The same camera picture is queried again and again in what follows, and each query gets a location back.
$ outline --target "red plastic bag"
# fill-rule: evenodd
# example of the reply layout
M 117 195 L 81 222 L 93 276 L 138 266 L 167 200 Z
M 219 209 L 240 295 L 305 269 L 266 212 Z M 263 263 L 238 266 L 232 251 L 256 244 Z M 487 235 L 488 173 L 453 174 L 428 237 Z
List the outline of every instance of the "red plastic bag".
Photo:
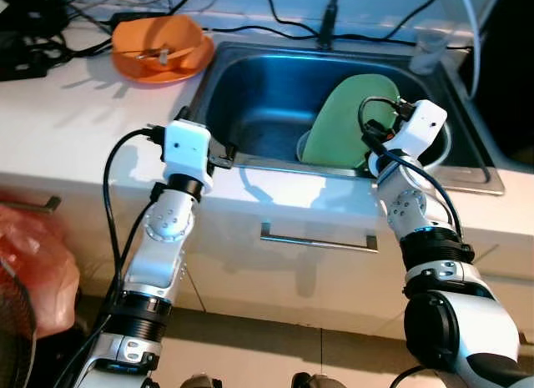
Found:
M 0 205 L 0 258 L 28 290 L 38 338 L 73 325 L 79 271 L 62 230 L 49 216 Z

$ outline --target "drawer handle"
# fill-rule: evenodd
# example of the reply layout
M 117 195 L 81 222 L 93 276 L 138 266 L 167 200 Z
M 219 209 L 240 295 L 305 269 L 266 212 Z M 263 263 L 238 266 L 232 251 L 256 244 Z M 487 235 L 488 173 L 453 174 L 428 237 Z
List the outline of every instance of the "drawer handle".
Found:
M 36 213 L 45 213 L 45 214 L 52 214 L 58 208 L 60 203 L 61 203 L 61 198 L 59 198 L 58 196 L 50 196 L 50 199 L 48 200 L 48 202 L 43 206 L 40 206 L 38 204 L 27 204 L 27 203 L 20 203 L 20 202 L 10 202 L 8 200 L 0 200 L 1 205 L 4 205 L 11 209 L 33 211 Z
M 366 235 L 366 244 L 339 244 L 337 242 L 328 242 L 326 240 L 314 240 L 305 238 L 294 238 L 291 236 L 272 235 L 270 233 L 270 223 L 261 223 L 261 234 L 259 235 L 261 240 L 268 240 L 271 242 L 282 242 L 284 244 L 302 244 L 304 246 L 314 246 L 316 248 L 325 249 L 348 249 L 356 250 L 359 252 L 371 252 L 378 253 L 378 245 L 376 243 L 376 237 L 374 235 Z

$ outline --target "stainless steel sink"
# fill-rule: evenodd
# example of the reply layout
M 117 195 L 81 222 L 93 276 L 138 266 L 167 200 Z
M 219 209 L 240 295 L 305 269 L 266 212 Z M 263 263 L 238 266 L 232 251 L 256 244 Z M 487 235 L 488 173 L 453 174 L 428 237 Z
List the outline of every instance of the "stainless steel sink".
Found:
M 224 147 L 235 147 L 236 166 L 371 178 L 366 169 L 302 164 L 295 145 L 341 81 L 380 73 L 395 82 L 402 98 L 428 98 L 448 112 L 450 133 L 442 130 L 420 158 L 423 164 L 435 162 L 451 138 L 448 155 L 432 174 L 449 189 L 502 194 L 502 182 L 445 71 L 420 77 L 410 73 L 408 62 L 404 56 L 221 43 L 192 102 L 193 119 L 211 131 L 213 156 L 224 157 Z

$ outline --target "floor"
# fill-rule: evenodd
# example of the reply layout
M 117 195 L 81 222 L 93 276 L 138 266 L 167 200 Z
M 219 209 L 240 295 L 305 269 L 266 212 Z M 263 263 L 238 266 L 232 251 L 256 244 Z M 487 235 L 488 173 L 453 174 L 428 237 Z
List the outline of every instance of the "floor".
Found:
M 78 313 L 92 319 L 98 300 L 84 298 Z M 294 373 L 327 374 L 347 387 L 387 388 L 416 365 L 404 342 L 368 335 L 174 309 L 153 375 L 178 388 L 193 374 L 221 379 L 224 388 L 290 388 Z M 443 388 L 431 373 L 400 388 Z

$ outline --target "white countertop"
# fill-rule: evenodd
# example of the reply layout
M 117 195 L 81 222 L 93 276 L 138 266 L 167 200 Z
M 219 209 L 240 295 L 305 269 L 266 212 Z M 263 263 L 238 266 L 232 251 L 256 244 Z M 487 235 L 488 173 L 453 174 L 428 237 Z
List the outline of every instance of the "white countertop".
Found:
M 83 23 L 70 28 L 66 35 L 73 48 L 84 48 L 105 38 Z M 313 47 L 312 42 L 296 43 L 264 34 L 214 36 L 216 43 L 224 40 Z M 410 50 L 386 47 L 388 53 Z M 346 43 L 337 48 L 385 50 L 384 46 L 369 43 Z M 197 75 L 168 85 L 132 83 L 119 76 L 109 56 L 103 55 L 76 58 L 50 70 L 46 78 L 0 83 L 0 177 L 101 184 L 105 160 L 118 139 L 147 123 L 165 125 L 190 103 L 201 78 Z M 119 168 L 123 177 L 116 184 L 150 189 L 151 181 L 160 179 L 163 170 L 159 148 L 141 138 L 134 139 L 119 152 L 113 169 Z M 534 174 L 499 169 L 499 175 L 506 189 L 500 197 L 451 192 L 464 227 L 534 235 Z M 261 186 L 275 203 L 290 207 L 306 208 L 326 184 L 325 177 L 255 169 L 247 169 L 246 177 L 250 185 Z M 289 189 L 288 195 L 288 189 L 280 189 L 282 179 L 285 187 L 306 188 Z M 366 180 L 340 179 L 337 184 L 334 196 L 336 192 L 342 196 L 344 191 L 354 194 L 357 189 L 361 194 L 371 191 L 371 183 Z M 250 189 L 244 189 L 243 171 L 237 168 L 217 169 L 214 191 L 209 196 L 258 200 Z M 340 212 L 349 207 L 354 206 L 347 204 Z M 376 206 L 351 210 L 378 214 Z

